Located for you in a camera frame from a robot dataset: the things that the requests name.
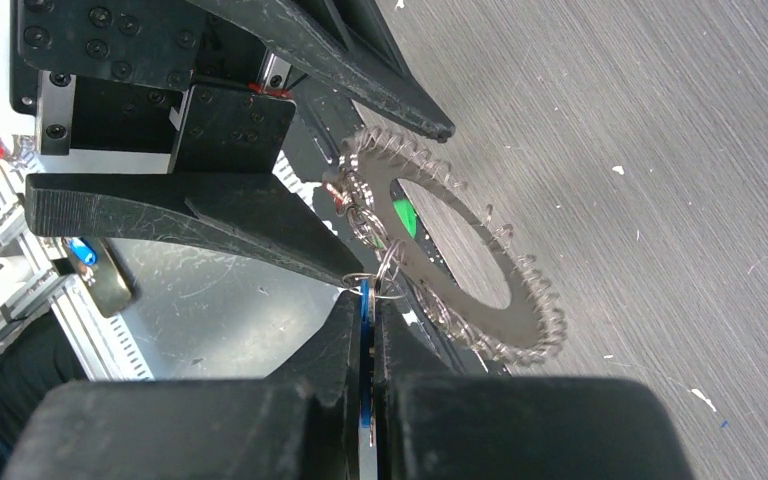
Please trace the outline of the green key tag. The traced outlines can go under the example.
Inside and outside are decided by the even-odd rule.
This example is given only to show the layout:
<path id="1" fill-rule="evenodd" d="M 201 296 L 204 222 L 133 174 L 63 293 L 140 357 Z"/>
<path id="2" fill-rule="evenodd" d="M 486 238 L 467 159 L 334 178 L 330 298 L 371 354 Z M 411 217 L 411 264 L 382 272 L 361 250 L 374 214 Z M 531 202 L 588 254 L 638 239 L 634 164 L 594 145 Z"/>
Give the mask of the green key tag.
<path id="1" fill-rule="evenodd" d="M 405 231 L 411 238 L 415 238 L 418 228 L 418 215 L 411 201 L 401 198 L 392 200 L 391 204 L 393 212 L 399 218 Z M 375 216 L 375 222 L 377 222 L 377 225 L 373 227 L 373 247 L 382 249 L 385 243 L 384 238 L 388 234 L 387 224 L 381 220 L 378 204 L 373 204 L 370 210 Z"/>

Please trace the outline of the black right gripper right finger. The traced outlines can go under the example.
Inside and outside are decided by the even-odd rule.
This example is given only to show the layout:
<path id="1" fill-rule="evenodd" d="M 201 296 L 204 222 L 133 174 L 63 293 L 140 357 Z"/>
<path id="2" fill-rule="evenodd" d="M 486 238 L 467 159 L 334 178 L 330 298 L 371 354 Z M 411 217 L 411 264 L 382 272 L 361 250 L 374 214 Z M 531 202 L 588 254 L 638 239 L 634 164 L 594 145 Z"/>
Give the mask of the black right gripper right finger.
<path id="1" fill-rule="evenodd" d="M 389 304 L 375 315 L 382 479 L 690 479 L 669 414 L 610 377 L 458 374 Z"/>

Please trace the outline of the blue key tag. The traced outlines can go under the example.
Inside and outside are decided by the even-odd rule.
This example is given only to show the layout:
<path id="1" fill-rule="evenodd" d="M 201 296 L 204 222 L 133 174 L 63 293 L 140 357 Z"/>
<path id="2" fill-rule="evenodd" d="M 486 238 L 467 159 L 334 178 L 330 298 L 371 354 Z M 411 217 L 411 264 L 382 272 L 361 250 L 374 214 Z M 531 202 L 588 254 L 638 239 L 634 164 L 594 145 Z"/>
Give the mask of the blue key tag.
<path id="1" fill-rule="evenodd" d="M 360 359 L 359 359 L 359 435 L 360 452 L 375 452 L 374 414 L 374 291 L 369 277 L 359 284 Z"/>

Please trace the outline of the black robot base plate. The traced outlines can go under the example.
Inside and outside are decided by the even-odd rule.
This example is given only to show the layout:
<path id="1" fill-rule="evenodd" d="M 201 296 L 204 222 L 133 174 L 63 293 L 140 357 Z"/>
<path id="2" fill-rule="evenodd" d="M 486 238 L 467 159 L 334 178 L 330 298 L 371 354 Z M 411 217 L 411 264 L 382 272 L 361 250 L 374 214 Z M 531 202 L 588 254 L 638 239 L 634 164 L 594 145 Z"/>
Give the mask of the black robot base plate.
<path id="1" fill-rule="evenodd" d="M 393 211 L 392 200 L 408 197 L 397 183 L 391 186 L 387 198 L 374 197 L 361 176 L 343 173 L 341 148 L 346 139 L 361 135 L 365 129 L 363 118 L 352 100 L 309 77 L 293 80 L 288 92 L 297 104 L 297 122 L 291 128 L 276 164 L 279 177 L 287 180 L 288 187 L 299 193 L 323 222 L 335 229 L 336 235 L 365 268 L 375 271 L 385 250 L 373 247 L 373 227 L 377 224 L 370 207 L 378 204 Z M 333 199 L 322 187 L 323 182 L 337 185 L 351 202 L 337 210 Z M 416 237 L 412 239 L 430 256 L 433 264 L 444 273 L 451 273 L 419 217 Z M 416 299 L 409 278 L 400 274 L 390 291 L 400 296 L 395 305 L 415 336 L 456 372 L 510 375 L 501 363 L 447 337 Z"/>

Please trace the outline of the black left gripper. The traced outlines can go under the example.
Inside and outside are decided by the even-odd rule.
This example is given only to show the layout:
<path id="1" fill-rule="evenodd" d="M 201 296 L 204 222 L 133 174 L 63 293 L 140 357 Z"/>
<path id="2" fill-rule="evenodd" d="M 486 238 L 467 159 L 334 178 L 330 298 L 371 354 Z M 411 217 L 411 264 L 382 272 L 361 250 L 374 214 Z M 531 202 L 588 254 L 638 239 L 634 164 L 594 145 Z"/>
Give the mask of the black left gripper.
<path id="1" fill-rule="evenodd" d="M 13 1 L 11 101 L 39 153 L 166 154 L 178 174 L 30 174 L 39 237 L 157 241 L 339 286 L 362 265 L 270 173 L 294 119 L 292 66 L 425 138 L 454 122 L 375 1 Z"/>

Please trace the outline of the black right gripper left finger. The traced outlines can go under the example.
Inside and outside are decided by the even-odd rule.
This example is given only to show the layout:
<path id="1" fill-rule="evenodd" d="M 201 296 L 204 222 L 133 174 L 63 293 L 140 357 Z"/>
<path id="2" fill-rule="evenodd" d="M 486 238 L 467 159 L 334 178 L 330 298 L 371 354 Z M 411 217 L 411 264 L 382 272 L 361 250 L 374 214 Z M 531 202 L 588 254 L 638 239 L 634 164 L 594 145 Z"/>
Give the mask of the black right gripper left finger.
<path id="1" fill-rule="evenodd" d="M 262 379 L 73 382 L 32 415 L 8 479 L 355 479 L 359 300 Z"/>

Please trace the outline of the red key tag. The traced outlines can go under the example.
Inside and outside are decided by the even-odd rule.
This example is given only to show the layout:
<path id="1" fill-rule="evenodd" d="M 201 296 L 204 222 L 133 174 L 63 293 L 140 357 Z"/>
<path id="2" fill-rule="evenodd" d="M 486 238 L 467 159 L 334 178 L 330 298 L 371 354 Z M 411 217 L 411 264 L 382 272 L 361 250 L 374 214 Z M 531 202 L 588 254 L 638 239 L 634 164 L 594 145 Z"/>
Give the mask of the red key tag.
<path id="1" fill-rule="evenodd" d="M 327 193 L 333 199 L 335 208 L 337 210 L 343 209 L 351 202 L 351 199 L 347 196 L 347 194 L 343 190 L 341 190 L 337 185 L 331 182 L 323 182 L 322 187 L 327 191 Z"/>

